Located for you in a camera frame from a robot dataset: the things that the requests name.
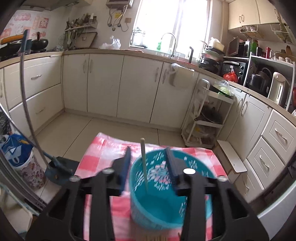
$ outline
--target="kitchen counter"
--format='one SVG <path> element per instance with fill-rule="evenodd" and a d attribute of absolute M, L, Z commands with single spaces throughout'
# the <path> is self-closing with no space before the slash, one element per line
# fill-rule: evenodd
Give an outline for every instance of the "kitchen counter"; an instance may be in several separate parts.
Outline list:
<path fill-rule="evenodd" d="M 177 63 L 183 67 L 193 69 L 197 72 L 203 73 L 205 75 L 208 75 L 210 77 L 213 77 L 215 79 L 223 79 L 221 76 L 218 76 L 216 74 L 213 74 L 207 70 L 201 69 L 199 67 L 181 62 L 176 61 L 170 58 L 149 54 L 149 53 L 141 53 L 139 51 L 132 51 L 132 50 L 104 50 L 104 49 L 85 49 L 85 50 L 70 50 L 70 51 L 60 51 L 60 52 L 44 52 L 44 53 L 36 53 L 36 54 L 29 54 L 25 55 L 25 60 L 34 59 L 34 58 L 41 58 L 41 57 L 50 57 L 50 56 L 61 56 L 61 55 L 69 55 L 69 54 L 94 54 L 94 53 L 105 53 L 105 54 L 119 54 L 119 55 L 129 55 L 129 56 L 135 56 L 135 57 L 142 57 L 142 58 L 148 58 L 148 59 L 154 59 L 159 60 L 167 63 Z M 4 68 L 8 65 L 18 63 L 20 61 L 20 57 L 11 58 L 9 60 L 5 60 L 3 62 L 0 62 L 0 69 Z M 265 104 L 269 105 L 276 111 L 278 111 L 280 114 L 282 114 L 285 118 L 287 118 L 290 122 L 292 122 L 296 126 L 296 118 L 292 116 L 289 112 L 287 112 L 284 108 L 277 105 L 272 100 L 258 94 L 255 91 L 252 91 L 244 86 L 241 86 L 239 84 L 236 84 L 234 82 L 229 82 L 229 84 L 237 89 L 240 89 L 255 98 L 259 99 L 260 101 L 264 102 Z"/>

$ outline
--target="red and white checkered tablecloth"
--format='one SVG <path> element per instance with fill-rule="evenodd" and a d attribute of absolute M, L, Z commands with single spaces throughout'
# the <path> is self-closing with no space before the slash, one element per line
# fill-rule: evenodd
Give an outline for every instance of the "red and white checkered tablecloth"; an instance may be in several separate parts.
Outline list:
<path fill-rule="evenodd" d="M 99 133 L 93 140 L 85 152 L 75 175 L 81 178 L 95 176 L 99 171 L 112 165 L 112 160 L 123 157 L 126 147 L 131 148 L 131 163 L 133 163 L 141 155 L 140 143 L 122 141 L 112 138 L 103 133 Z M 146 144 L 146 152 L 161 149 L 164 147 Z M 192 156 L 195 156 L 202 161 L 216 176 L 224 175 L 226 173 L 218 161 L 213 151 L 204 148 L 176 148 Z M 142 241 L 146 235 L 149 237 L 156 237 L 158 235 L 165 235 L 168 241 L 179 241 L 178 232 L 181 229 L 170 229 L 162 231 L 145 230 L 133 222 L 130 216 L 130 192 L 128 182 L 126 182 L 125 190 L 121 197 L 111 197 L 111 214 L 113 221 L 113 228 L 116 241 Z M 87 195 L 85 203 L 84 215 L 84 239 L 89 240 L 89 218 L 91 207 L 91 195 Z M 206 239 L 212 237 L 212 218 L 207 220 L 206 224 Z"/>

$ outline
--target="tiled floor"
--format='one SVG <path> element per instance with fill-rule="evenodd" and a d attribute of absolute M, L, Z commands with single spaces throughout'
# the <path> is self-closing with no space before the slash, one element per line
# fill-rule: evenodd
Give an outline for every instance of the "tiled floor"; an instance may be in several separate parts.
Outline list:
<path fill-rule="evenodd" d="M 52 121 L 37 135 L 37 139 L 41 148 L 49 154 L 80 161 L 99 132 L 126 141 L 139 142 L 143 137 L 146 143 L 185 147 L 179 133 L 69 113 L 63 113 Z M 39 153 L 36 150 L 34 153 L 37 160 L 40 160 Z M 46 169 L 44 162 L 39 163 Z M 35 193 L 48 203 L 59 189 L 60 186 L 47 181 L 46 185 Z"/>

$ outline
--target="window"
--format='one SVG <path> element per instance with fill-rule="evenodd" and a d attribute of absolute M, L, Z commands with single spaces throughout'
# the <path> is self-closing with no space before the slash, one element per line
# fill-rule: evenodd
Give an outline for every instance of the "window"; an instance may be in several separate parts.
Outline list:
<path fill-rule="evenodd" d="M 187 55 L 189 47 L 198 57 L 203 48 L 208 16 L 209 0 L 142 0 L 138 9 L 134 29 L 145 31 L 143 44 L 156 50 L 164 33 L 173 33 L 177 39 L 176 51 Z M 161 51 L 169 53 L 173 38 L 166 34 L 161 42 Z"/>

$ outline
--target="faucet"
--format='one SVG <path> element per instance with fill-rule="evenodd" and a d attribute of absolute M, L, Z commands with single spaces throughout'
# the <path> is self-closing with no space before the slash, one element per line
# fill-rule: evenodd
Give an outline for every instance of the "faucet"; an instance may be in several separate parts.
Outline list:
<path fill-rule="evenodd" d="M 174 34 L 172 34 L 172 33 L 165 33 L 163 36 L 165 36 L 166 34 L 170 34 L 170 35 L 172 35 L 173 38 L 174 38 L 174 40 L 175 40 L 175 44 L 174 44 L 174 48 L 173 48 L 173 52 L 172 52 L 172 56 L 171 56 L 171 58 L 172 58 L 172 57 L 174 56 L 174 53 L 175 53 L 177 40 L 176 40 L 176 37 L 175 37 Z"/>

